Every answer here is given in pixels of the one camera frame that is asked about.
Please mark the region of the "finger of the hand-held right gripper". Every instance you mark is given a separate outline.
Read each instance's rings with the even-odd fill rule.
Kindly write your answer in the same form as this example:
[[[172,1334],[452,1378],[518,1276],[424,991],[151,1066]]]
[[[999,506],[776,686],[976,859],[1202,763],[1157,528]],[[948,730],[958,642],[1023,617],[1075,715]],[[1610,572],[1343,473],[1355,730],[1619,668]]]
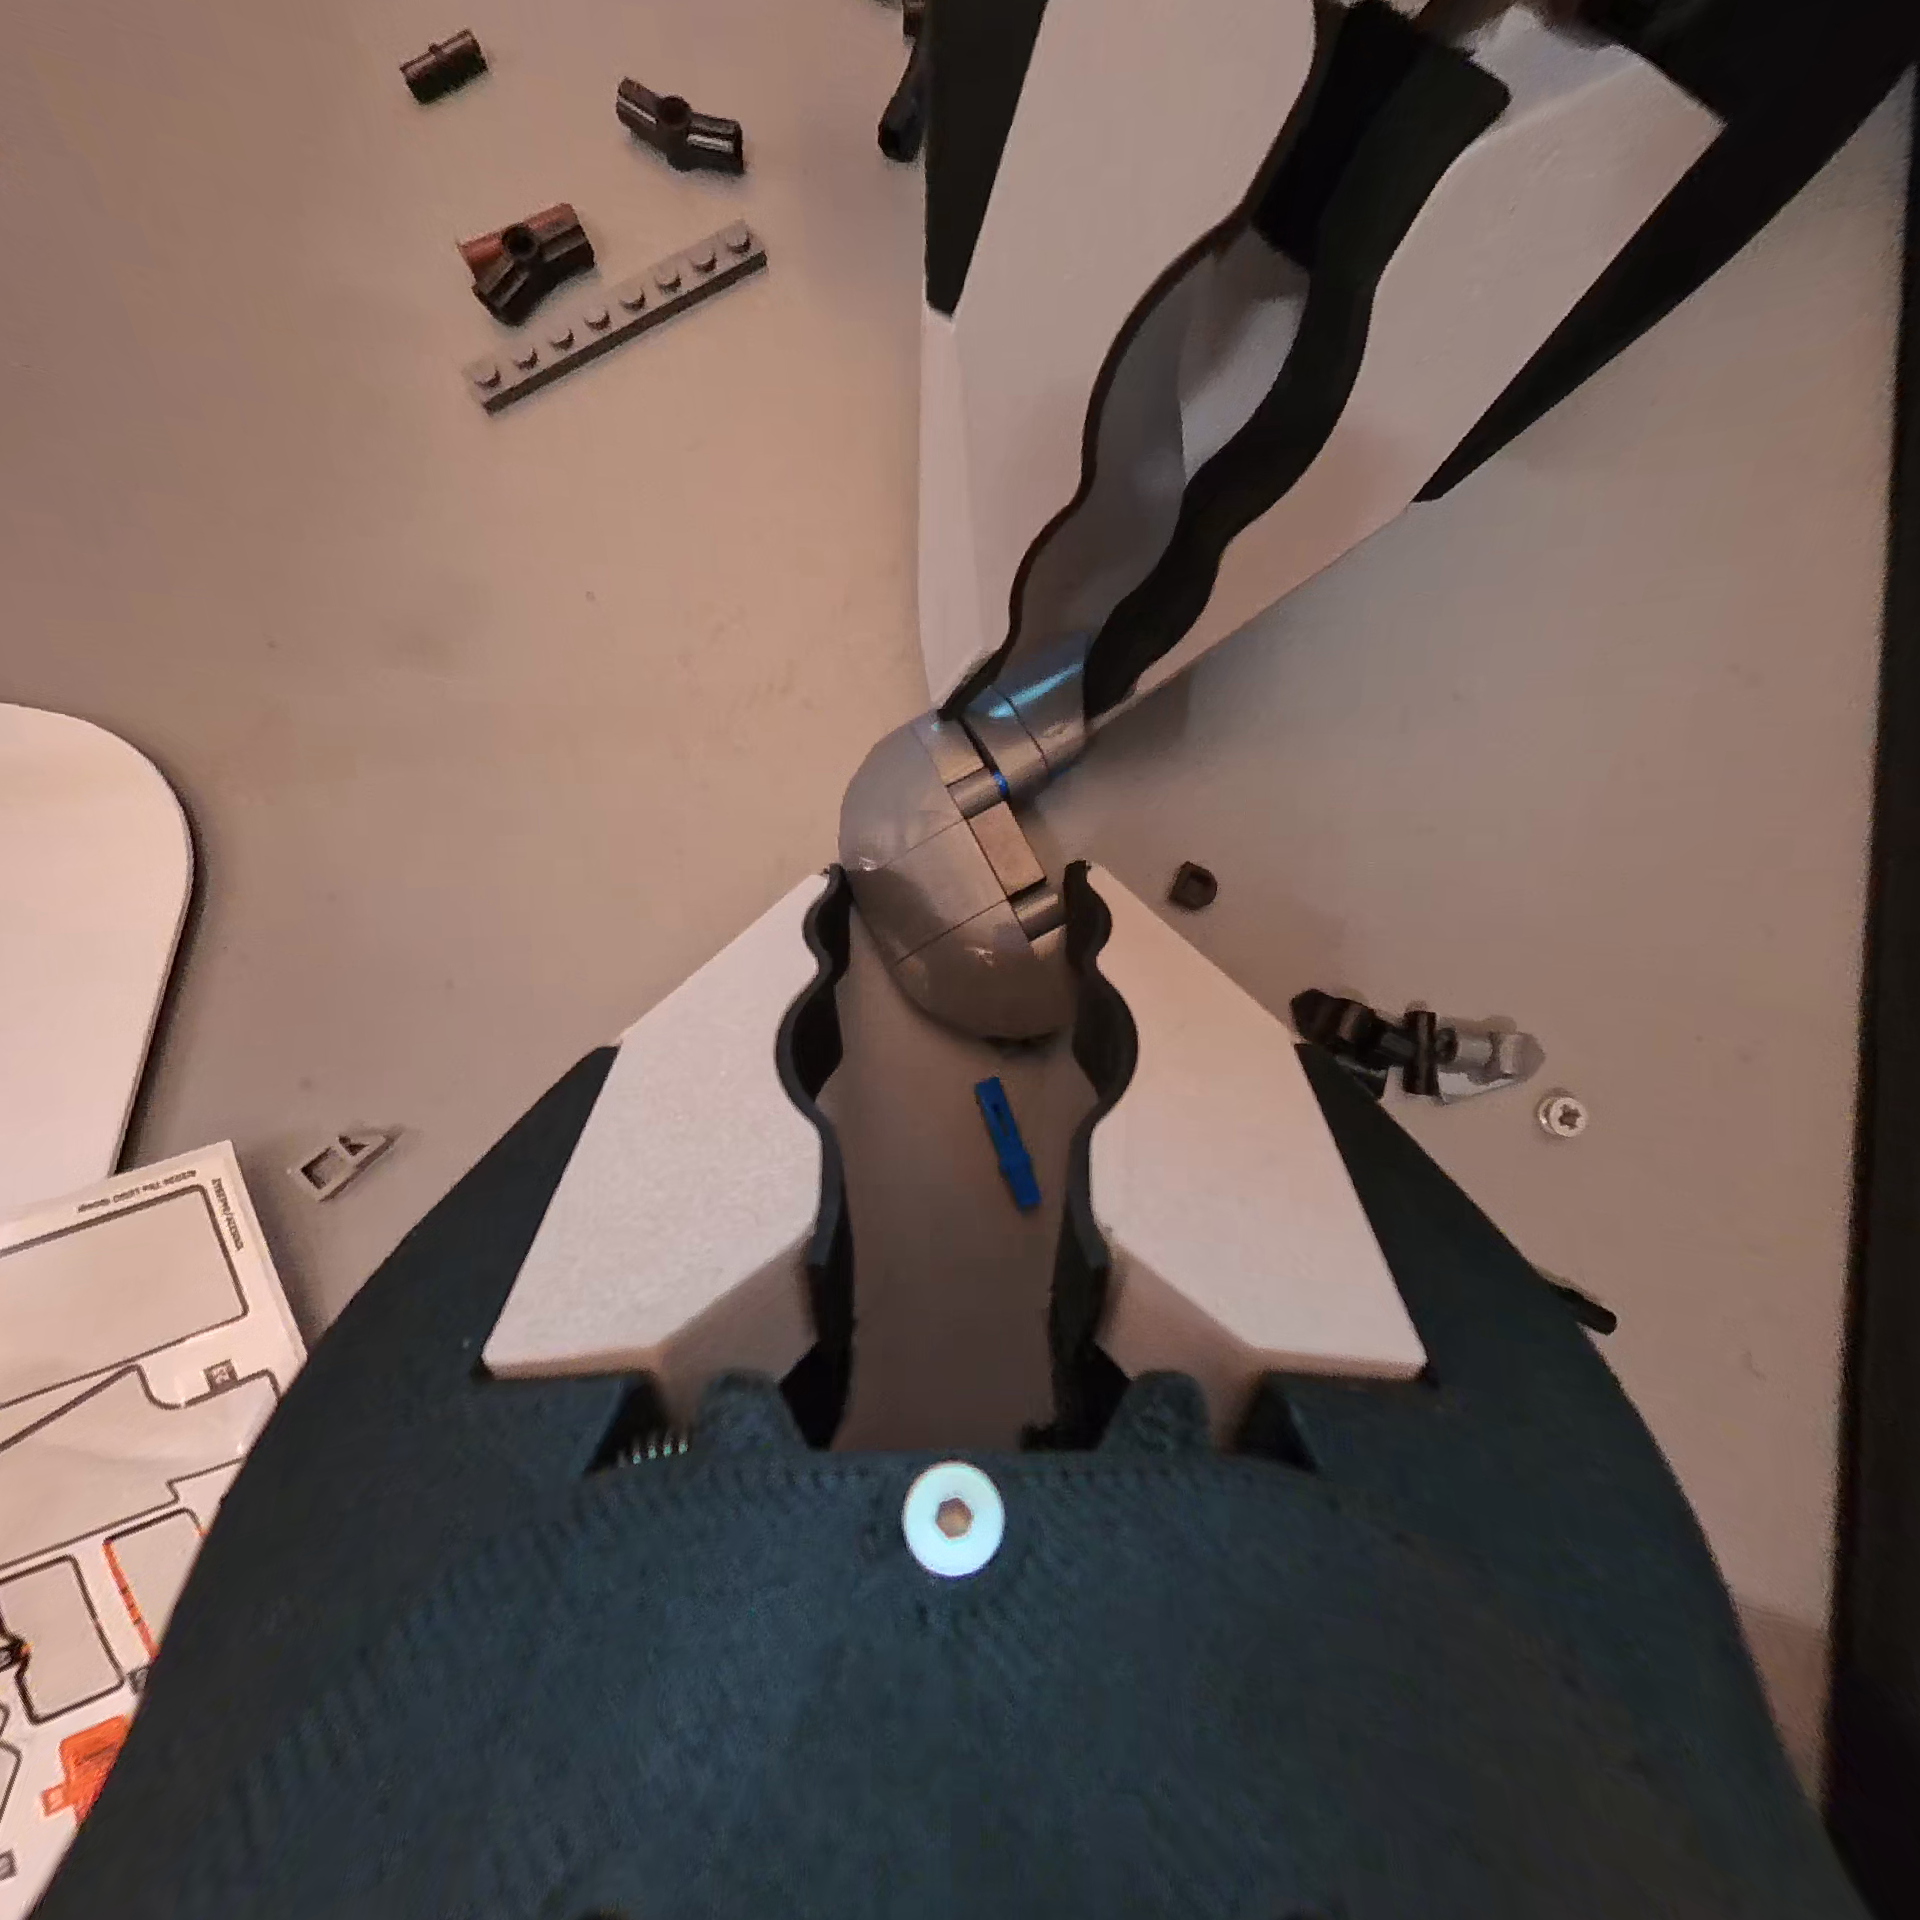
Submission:
[[[1341,32],[1303,130],[1197,283],[1170,538],[1092,638],[1104,715],[1438,479],[1724,130],[1583,32]]]
[[[938,6],[918,350],[918,642],[927,698],[1090,636],[1165,552],[1184,492],[1181,358],[1326,76],[1330,10],[1044,6],[972,254],[1006,15]]]

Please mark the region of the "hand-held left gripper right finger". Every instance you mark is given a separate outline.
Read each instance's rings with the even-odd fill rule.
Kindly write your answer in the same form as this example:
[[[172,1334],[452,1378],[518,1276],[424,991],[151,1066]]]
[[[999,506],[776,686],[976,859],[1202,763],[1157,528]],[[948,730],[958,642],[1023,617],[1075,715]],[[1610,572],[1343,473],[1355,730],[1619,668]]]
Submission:
[[[1047,1300],[1056,1449],[1184,1377],[1230,1444],[1268,1378],[1421,1378],[1428,1355],[1286,1022],[1090,863],[1063,881],[1070,1138]]]

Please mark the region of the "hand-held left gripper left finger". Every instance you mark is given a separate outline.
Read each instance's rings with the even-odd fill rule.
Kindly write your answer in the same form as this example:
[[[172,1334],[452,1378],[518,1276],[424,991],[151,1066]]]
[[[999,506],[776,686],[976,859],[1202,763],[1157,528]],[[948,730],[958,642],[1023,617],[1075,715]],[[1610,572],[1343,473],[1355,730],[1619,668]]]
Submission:
[[[772,1378],[826,1449],[848,1407],[855,1257],[823,1108],[852,895],[798,883],[618,1041],[493,1323],[500,1378],[643,1377],[674,1424]]]

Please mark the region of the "dark grey curved lego panel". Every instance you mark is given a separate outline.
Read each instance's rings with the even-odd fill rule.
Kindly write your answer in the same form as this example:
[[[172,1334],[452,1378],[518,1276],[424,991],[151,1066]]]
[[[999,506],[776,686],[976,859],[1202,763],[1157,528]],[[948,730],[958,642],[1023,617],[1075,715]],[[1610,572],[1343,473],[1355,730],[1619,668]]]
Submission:
[[[1063,888],[958,722],[925,712],[868,751],[837,856],[892,982],[927,1017],[1006,1043],[1067,1024]]]

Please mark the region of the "grey bent lego beam assembly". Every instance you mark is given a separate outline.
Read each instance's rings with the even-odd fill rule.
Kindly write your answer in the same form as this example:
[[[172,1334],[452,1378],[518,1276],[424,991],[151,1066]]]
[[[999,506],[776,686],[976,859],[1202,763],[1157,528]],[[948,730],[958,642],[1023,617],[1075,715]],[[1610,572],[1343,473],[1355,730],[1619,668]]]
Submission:
[[[1007,646],[941,710],[972,738],[981,762],[1023,808],[1075,766],[1088,746],[1086,668],[1090,632]]]

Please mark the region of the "black bent lego pin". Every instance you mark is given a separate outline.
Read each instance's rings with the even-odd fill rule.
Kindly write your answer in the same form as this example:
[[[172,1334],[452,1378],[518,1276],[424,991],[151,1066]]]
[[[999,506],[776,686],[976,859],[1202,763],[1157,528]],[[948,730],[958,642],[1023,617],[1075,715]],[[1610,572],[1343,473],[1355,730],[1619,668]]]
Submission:
[[[903,76],[877,121],[877,146],[890,163],[914,163],[922,156],[927,123],[927,2],[900,2],[906,47]]]

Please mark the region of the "long blue lego pin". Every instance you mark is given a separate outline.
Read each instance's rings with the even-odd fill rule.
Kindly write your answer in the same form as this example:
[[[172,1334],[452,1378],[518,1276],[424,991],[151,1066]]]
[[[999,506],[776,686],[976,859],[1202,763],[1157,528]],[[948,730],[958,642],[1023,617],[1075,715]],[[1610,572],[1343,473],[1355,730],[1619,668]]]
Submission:
[[[1014,1202],[1027,1211],[1040,1209],[1040,1177],[1000,1080],[982,1076],[973,1084],[973,1099],[987,1129],[999,1175]]]

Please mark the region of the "small grey lego piece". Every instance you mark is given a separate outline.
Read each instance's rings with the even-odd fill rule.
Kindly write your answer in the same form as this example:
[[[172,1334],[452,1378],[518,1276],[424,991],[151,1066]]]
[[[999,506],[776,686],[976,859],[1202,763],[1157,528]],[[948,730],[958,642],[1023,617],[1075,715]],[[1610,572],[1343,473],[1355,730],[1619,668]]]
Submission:
[[[290,1166],[288,1180],[316,1206],[324,1206],[371,1166],[379,1163],[399,1142],[399,1129],[358,1128],[332,1135],[308,1145]]]

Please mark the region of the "black lego connector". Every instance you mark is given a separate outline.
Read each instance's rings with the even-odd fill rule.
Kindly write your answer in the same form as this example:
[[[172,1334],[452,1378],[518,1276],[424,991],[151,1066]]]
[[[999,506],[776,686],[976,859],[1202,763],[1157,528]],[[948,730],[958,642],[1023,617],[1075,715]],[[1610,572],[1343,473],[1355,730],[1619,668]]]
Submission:
[[[623,78],[615,90],[615,119],[676,171],[735,178],[748,169],[742,127],[731,116],[694,110],[679,94],[660,94]]]

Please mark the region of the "long grey lego plate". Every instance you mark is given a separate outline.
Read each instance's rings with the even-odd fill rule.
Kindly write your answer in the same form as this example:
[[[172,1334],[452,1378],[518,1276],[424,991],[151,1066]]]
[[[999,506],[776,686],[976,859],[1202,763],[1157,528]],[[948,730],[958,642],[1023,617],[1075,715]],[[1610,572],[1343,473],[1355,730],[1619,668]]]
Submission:
[[[496,416],[764,273],[765,265],[760,231],[734,222],[640,273],[596,283],[580,299],[535,313],[510,331],[506,344],[461,366],[461,388]]]

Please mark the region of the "black red lego piece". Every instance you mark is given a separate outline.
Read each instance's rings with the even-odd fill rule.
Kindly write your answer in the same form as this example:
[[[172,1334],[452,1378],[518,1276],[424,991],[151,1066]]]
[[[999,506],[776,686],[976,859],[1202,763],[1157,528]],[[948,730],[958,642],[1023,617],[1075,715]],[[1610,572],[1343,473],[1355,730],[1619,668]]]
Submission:
[[[528,322],[544,299],[596,265],[589,233],[570,202],[483,231],[455,249],[475,302],[502,328]]]

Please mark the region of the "white sticker sheet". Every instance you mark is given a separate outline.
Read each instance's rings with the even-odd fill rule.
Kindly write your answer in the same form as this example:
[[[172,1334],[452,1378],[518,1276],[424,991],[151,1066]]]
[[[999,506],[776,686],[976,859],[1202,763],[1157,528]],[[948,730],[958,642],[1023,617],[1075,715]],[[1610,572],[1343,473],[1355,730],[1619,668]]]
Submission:
[[[3,1913],[106,1786],[159,1639],[303,1343],[230,1143],[3,1238]]]

